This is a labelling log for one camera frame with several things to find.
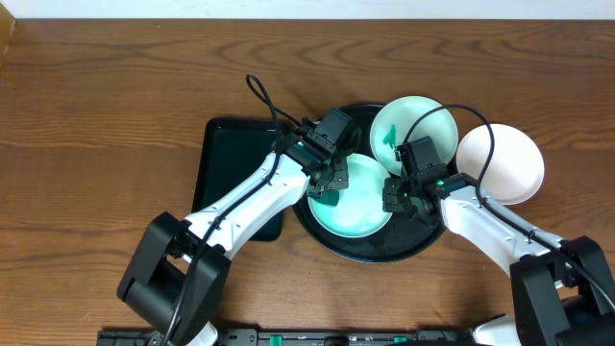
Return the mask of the green scrub sponge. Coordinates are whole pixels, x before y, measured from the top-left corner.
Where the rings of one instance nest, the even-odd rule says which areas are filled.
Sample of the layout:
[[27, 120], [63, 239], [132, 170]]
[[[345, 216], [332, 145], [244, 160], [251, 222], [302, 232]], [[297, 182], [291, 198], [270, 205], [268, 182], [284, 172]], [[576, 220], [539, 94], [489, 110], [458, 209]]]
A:
[[313, 193], [312, 198], [322, 205], [336, 207], [340, 200], [340, 193], [338, 190], [316, 191]]

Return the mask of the white plate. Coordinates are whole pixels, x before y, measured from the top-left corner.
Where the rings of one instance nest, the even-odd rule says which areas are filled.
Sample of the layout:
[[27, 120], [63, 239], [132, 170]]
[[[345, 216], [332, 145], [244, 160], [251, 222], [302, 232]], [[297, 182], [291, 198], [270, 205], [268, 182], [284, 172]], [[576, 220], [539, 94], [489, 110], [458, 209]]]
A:
[[[523, 203], [543, 184], [543, 156], [534, 141], [522, 131], [504, 124], [492, 124], [491, 129], [495, 150], [481, 186], [502, 205]], [[477, 179], [490, 144], [485, 125], [469, 132], [457, 147], [457, 170]]]

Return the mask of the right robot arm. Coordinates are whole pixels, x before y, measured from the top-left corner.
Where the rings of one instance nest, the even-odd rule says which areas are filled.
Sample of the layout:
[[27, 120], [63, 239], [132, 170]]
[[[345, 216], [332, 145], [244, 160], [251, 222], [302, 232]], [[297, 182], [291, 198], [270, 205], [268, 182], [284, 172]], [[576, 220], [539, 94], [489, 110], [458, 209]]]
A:
[[513, 315], [470, 331], [479, 345], [611, 345], [614, 278], [601, 246], [535, 227], [443, 167], [387, 178], [386, 211], [403, 212], [473, 243], [509, 277]]

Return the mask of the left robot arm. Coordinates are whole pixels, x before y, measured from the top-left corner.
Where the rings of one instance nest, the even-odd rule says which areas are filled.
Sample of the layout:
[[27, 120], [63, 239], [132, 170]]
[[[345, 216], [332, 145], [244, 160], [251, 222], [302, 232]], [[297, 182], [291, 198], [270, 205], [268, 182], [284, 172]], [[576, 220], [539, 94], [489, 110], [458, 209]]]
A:
[[313, 187], [320, 152], [290, 133], [254, 173], [211, 205], [178, 219], [165, 211], [147, 226], [117, 296], [161, 334], [164, 345], [212, 345], [212, 326], [234, 256], [273, 216]]

